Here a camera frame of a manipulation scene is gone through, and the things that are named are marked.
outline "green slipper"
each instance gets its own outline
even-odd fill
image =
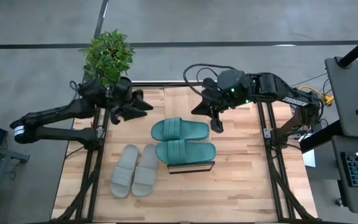
[[[181,118],[167,118],[152,127],[152,137],[158,141],[177,139],[199,140],[209,135],[208,124],[198,121],[185,121]]]
[[[155,153],[163,163],[172,165],[211,161],[216,156],[216,148],[208,142],[188,142],[181,139],[158,143]]]

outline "slipper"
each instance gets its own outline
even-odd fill
[[[133,174],[139,149],[134,145],[127,145],[114,167],[110,182],[110,191],[117,198],[124,198],[131,189]]]
[[[158,141],[176,139],[200,140],[209,135],[208,124],[198,121],[185,121],[181,118],[167,118],[152,127],[152,137]]]
[[[213,144],[182,139],[158,143],[155,152],[158,159],[168,165],[211,161],[216,156]]]
[[[157,180],[158,158],[155,155],[155,145],[148,144],[144,148],[139,165],[135,169],[132,193],[137,197],[150,194]]]

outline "gray slipper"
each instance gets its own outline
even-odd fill
[[[128,195],[138,155],[139,149],[136,146],[131,144],[125,146],[118,164],[112,171],[110,191],[114,196],[124,198]]]
[[[151,193],[157,180],[158,158],[155,154],[155,145],[145,146],[139,165],[135,169],[132,193],[138,197],[145,197]]]

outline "concrete floor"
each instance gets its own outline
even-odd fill
[[[93,36],[102,0],[0,1],[0,44],[87,43]],[[358,40],[358,1],[353,0],[110,0],[102,30],[118,28],[130,42]],[[273,72],[289,84],[325,72],[324,59],[354,46],[208,47],[136,49],[133,80],[181,80],[192,63],[231,65],[246,72]],[[77,49],[0,50],[0,127],[30,111],[67,104],[80,82],[84,58]],[[306,84],[320,89],[326,76]],[[335,106],[326,108],[329,122]],[[70,128],[72,120],[53,125]],[[0,223],[49,219],[67,142],[20,145],[8,135],[9,148],[31,155],[6,177],[0,194]],[[333,180],[311,179],[319,217],[358,223],[358,214],[333,204]]]

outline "black desk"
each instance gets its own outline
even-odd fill
[[[358,137],[358,60],[347,69],[341,68],[336,60],[328,58],[325,64],[339,120],[303,140],[300,143],[303,152],[330,141],[334,135]]]
[[[342,201],[345,206],[349,207],[350,211],[358,213],[358,187],[349,187],[341,159],[341,152],[358,152],[358,138],[334,136],[331,142],[336,156],[339,175],[341,176],[339,189],[341,191]]]

